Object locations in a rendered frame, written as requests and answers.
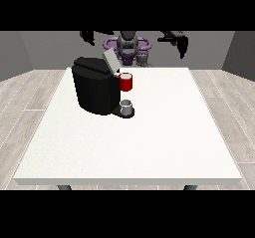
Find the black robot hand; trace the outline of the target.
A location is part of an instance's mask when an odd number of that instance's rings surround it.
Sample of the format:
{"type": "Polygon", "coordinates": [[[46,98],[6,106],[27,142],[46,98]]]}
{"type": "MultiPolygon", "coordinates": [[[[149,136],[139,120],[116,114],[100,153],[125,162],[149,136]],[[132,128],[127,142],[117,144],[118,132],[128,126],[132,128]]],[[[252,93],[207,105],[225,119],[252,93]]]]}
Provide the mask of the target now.
{"type": "MultiPolygon", "coordinates": [[[[106,35],[113,35],[114,31],[102,31],[102,34],[106,35]]],[[[83,30],[80,32],[80,37],[86,42],[89,43],[91,46],[95,45],[95,38],[94,38],[94,32],[89,30],[83,30]]]]}
{"type": "Polygon", "coordinates": [[[161,43],[170,43],[176,47],[181,59],[184,58],[188,48],[188,37],[182,31],[162,31],[163,36],[157,41],[161,43]]]}

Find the pale grey machine lid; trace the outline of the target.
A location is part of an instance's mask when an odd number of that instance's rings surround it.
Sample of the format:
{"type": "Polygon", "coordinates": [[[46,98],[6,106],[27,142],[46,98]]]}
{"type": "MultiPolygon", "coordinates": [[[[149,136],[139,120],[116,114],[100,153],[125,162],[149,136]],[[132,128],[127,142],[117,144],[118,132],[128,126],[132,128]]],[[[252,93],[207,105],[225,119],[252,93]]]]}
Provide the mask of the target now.
{"type": "Polygon", "coordinates": [[[113,49],[108,49],[108,50],[104,51],[103,58],[107,62],[108,66],[113,74],[115,74],[122,66],[113,49]]]}

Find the small grey coffee pod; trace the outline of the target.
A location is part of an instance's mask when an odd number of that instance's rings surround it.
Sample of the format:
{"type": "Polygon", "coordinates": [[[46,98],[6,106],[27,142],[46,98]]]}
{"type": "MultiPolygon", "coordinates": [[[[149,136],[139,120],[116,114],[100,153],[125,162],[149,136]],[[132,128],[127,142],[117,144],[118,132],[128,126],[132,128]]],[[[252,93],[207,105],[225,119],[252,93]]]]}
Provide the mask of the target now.
{"type": "Polygon", "coordinates": [[[139,66],[145,67],[147,65],[148,52],[140,51],[136,54],[136,63],[139,66]]]}

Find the black coffee machine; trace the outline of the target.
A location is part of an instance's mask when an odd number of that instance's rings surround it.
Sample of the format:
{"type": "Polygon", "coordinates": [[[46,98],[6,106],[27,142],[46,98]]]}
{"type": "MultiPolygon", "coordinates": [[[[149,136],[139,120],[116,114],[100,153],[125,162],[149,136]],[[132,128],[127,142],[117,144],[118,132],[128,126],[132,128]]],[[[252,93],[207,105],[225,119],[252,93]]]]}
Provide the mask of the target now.
{"type": "Polygon", "coordinates": [[[101,116],[110,114],[123,119],[134,116],[121,114],[120,71],[113,74],[104,59],[80,57],[74,61],[72,74],[79,105],[85,111],[101,116]]]}

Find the red pod holder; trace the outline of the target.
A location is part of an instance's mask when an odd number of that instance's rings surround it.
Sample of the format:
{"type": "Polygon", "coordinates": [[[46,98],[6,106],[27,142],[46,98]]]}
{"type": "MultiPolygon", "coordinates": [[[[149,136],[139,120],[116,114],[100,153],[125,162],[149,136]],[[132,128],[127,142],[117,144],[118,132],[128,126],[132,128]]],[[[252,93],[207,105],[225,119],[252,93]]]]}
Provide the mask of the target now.
{"type": "Polygon", "coordinates": [[[121,73],[119,74],[120,90],[128,92],[132,89],[132,74],[121,73]]]}

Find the small grey cup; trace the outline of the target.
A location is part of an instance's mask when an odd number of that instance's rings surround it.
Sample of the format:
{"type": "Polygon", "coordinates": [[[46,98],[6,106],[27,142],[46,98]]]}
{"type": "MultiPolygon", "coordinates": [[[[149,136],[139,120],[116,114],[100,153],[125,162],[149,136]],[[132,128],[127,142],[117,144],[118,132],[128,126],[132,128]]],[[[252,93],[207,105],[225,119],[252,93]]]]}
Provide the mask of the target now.
{"type": "Polygon", "coordinates": [[[132,112],[132,103],[130,100],[122,100],[120,102],[121,114],[128,116],[132,112]]]}

